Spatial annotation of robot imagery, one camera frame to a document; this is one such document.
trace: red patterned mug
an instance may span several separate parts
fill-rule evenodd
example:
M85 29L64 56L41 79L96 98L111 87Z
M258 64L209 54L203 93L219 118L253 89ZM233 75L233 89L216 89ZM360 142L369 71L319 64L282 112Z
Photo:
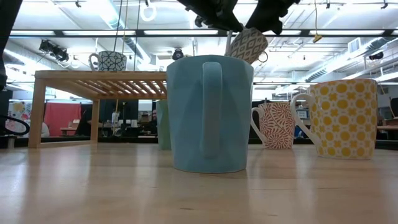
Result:
M254 123L253 117L251 126L266 149L292 148L295 123L288 102L265 103L251 111L259 113L260 130Z

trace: yellow patterned mug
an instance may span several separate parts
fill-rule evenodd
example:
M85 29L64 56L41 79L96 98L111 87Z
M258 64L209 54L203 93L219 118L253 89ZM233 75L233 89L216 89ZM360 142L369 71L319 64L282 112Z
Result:
M319 156L370 159L377 129L377 83L370 79L319 83L298 94L290 109L296 124L312 140ZM295 104L308 101L311 131L300 120Z

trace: mug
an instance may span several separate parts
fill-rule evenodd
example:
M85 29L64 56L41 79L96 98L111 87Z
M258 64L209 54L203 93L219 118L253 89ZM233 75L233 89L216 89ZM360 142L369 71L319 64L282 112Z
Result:
M169 109L167 107L167 100L159 100L156 102L156 112L157 139L159 147L161 150L171 150Z
M290 104L296 124L312 140L319 156L370 159L377 129L377 83L371 79L337 80L312 85ZM297 115L298 98L309 102L311 131Z
M252 64L260 57L267 46L267 37L256 28L243 29L235 37L226 56L238 58Z
M176 169L224 173L246 168L252 83L253 67L232 57L185 57L167 67Z
M294 119L288 102L264 103L253 112L259 114L260 130L251 117L251 126L266 149L291 149L294 138Z
M98 59L98 68L95 69L92 57ZM98 54L93 53L88 57L88 63L92 71L126 71L127 57L119 52L110 50L102 51Z

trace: table leg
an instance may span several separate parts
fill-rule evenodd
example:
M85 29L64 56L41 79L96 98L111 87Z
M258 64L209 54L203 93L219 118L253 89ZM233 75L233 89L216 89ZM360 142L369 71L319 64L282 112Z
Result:
M40 147L42 141L42 123L44 115L45 80L35 79L33 91L32 112L30 115L30 132L28 148Z
M100 101L93 100L93 113L91 115L91 143L98 142L98 121L100 119Z

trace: wooden shelf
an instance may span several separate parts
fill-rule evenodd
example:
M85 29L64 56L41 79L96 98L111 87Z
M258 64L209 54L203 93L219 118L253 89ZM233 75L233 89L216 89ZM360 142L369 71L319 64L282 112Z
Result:
M93 100L91 141L41 143L45 87L49 86ZM100 100L165 100L165 72L37 71L30 116L29 148L96 144Z
M89 100L167 98L165 72L38 71L49 87Z

